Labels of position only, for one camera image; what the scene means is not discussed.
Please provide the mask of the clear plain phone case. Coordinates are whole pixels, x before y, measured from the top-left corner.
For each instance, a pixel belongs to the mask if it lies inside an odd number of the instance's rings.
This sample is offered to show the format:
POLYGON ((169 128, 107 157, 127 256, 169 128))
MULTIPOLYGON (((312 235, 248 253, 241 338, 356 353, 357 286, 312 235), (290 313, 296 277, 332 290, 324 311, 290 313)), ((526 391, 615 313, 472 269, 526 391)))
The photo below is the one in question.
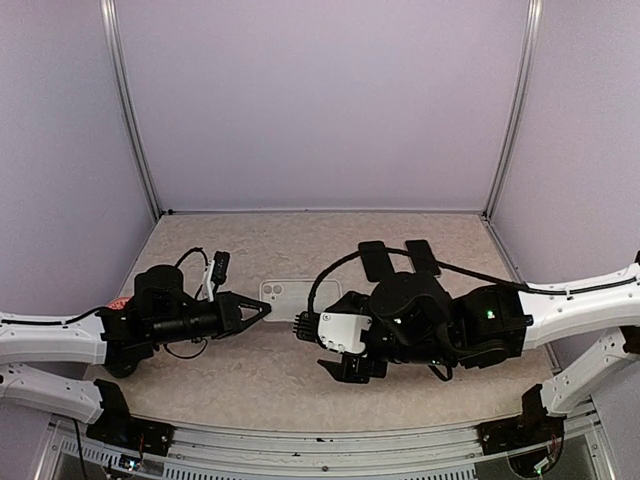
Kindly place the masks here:
MULTIPOLYGON (((307 309, 312 279, 269 279, 260 284, 260 300, 271 305, 271 312, 264 318, 268 323, 291 323, 307 309)), ((343 295, 338 280, 328 279, 318 287, 314 299, 314 311, 320 312, 337 302, 343 295)))

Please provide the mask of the black phone case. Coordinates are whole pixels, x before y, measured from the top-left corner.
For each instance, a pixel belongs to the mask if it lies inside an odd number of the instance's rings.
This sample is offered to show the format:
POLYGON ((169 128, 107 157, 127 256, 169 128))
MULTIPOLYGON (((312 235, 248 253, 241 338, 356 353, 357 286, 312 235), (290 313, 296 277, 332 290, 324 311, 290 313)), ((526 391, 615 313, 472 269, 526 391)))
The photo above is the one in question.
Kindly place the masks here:
POLYGON ((364 241, 358 244, 365 276, 371 283, 380 282, 395 273, 387 247, 383 241, 364 241))

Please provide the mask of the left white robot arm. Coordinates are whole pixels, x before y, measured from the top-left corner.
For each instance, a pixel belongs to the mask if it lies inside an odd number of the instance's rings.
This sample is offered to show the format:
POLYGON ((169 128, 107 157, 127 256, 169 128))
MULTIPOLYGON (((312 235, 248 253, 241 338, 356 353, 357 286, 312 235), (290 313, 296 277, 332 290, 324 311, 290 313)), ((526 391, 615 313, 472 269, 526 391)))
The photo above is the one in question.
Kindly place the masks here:
POLYGON ((206 264, 202 299, 186 293, 179 264, 159 264, 135 277, 134 294, 120 308, 101 306, 72 317, 2 314, 2 398, 80 421, 91 438, 133 443, 144 429, 117 384, 74 381, 31 365, 99 365, 113 378, 126 378, 171 343, 208 343, 245 331, 271 306, 219 289, 229 260, 229 253, 216 252, 206 264))

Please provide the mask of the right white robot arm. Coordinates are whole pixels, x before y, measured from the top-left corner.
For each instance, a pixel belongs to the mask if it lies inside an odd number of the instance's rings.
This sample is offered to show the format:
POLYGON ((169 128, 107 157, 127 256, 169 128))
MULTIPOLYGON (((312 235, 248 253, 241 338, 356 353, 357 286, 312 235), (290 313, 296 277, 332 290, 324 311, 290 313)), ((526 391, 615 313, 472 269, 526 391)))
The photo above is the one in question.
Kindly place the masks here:
POLYGON ((555 286, 490 275, 481 286, 451 296, 439 283, 446 269, 423 240, 400 255, 411 271, 396 271, 395 250, 380 241, 355 252, 368 294, 348 292, 323 311, 307 306, 294 322, 298 339, 339 355, 325 369, 342 383, 382 378, 389 364, 421 363, 443 381, 456 367, 488 368, 556 340, 597 332, 598 340, 560 374, 529 389, 522 412, 508 423, 514 438, 535 442, 607 380, 639 359, 639 267, 555 286))

